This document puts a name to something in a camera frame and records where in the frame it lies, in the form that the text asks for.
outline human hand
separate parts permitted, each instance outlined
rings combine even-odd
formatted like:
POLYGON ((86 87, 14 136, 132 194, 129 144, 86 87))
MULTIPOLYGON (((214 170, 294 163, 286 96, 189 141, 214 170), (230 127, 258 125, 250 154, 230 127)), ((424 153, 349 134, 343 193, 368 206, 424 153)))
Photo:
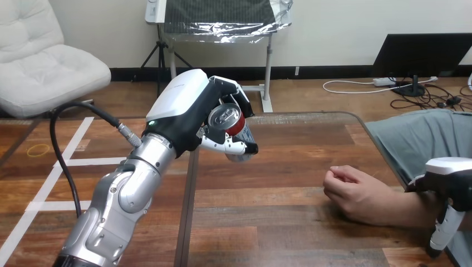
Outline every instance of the human hand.
POLYGON ((392 225, 402 192, 351 166, 331 167, 323 182, 324 193, 351 220, 373 225, 392 225))

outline gray sleeve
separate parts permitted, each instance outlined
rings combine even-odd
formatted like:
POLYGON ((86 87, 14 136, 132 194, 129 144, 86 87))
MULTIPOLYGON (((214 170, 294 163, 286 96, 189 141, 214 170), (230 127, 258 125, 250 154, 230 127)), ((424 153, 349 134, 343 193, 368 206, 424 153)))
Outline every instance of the gray sleeve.
MULTIPOLYGON (((472 113, 423 110, 366 126, 407 182, 424 174, 430 159, 472 157, 472 113)), ((472 266, 471 232, 458 232, 448 248, 459 266, 472 266)))

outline rubber band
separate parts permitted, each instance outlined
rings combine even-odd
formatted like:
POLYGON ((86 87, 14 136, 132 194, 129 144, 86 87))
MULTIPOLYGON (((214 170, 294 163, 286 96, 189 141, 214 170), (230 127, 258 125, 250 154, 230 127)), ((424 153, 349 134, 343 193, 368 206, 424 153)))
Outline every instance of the rubber band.
POLYGON ((46 145, 46 144, 37 144, 37 145, 34 145, 34 146, 28 148, 28 150, 26 151, 26 155, 28 155, 28 157, 41 157, 41 156, 43 156, 44 154, 48 153, 48 152, 49 152, 49 149, 51 149, 51 148, 49 147, 49 145, 46 145), (41 153, 41 154, 38 154, 38 155, 31 155, 31 154, 30 154, 30 151, 31 151, 32 149, 37 148, 37 147, 46 147, 46 150, 45 150, 43 153, 41 153))

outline human arm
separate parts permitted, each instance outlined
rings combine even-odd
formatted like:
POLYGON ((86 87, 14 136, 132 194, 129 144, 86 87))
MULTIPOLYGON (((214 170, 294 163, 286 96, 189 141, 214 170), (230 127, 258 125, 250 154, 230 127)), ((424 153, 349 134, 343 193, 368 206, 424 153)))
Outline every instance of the human arm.
MULTIPOLYGON (((324 193, 351 220, 381 226, 433 228, 444 207, 434 193, 395 191, 378 179, 350 166, 331 167, 324 193)), ((472 230, 472 214, 460 230, 472 230)))

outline white cable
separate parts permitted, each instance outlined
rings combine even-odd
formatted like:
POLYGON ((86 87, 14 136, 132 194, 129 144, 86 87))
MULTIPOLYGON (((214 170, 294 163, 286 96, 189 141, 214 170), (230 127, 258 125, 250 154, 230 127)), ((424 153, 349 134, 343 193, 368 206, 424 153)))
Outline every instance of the white cable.
POLYGON ((469 80, 467 81, 467 85, 469 86, 469 89, 472 90, 472 74, 469 77, 469 80))
MULTIPOLYGON (((422 81, 422 82, 418 82, 418 83, 425 83, 425 82, 432 82, 432 81, 437 81, 437 77, 431 77, 427 81, 422 81)), ((333 82, 355 83, 355 84, 358 84, 358 85, 373 85, 373 82, 329 81, 329 82, 324 83, 323 89, 325 91, 330 92, 330 93, 379 93, 379 92, 389 91, 389 90, 398 89, 398 88, 402 88, 402 87, 407 87, 407 86, 411 85, 411 84, 408 84, 408 85, 402 85, 402 86, 386 88, 386 89, 381 89, 381 90, 377 90, 377 91, 367 91, 367 92, 338 92, 338 91, 331 91, 331 90, 326 88, 327 84, 333 83, 333 82)))

